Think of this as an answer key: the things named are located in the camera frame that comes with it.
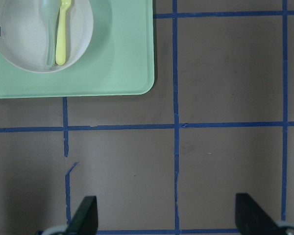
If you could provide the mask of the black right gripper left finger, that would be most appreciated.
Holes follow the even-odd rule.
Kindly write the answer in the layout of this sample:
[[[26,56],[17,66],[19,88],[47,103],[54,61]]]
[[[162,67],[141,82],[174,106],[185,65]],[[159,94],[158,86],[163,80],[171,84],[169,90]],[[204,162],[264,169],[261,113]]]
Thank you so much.
[[[67,235],[96,235],[98,231],[98,204],[96,196],[85,196],[70,224]]]

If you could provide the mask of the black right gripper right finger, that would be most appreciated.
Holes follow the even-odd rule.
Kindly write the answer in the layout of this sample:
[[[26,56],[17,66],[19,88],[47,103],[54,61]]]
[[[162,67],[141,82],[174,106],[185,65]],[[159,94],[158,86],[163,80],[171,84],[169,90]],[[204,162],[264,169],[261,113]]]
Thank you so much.
[[[242,235],[286,235],[248,193],[235,197],[235,224]]]

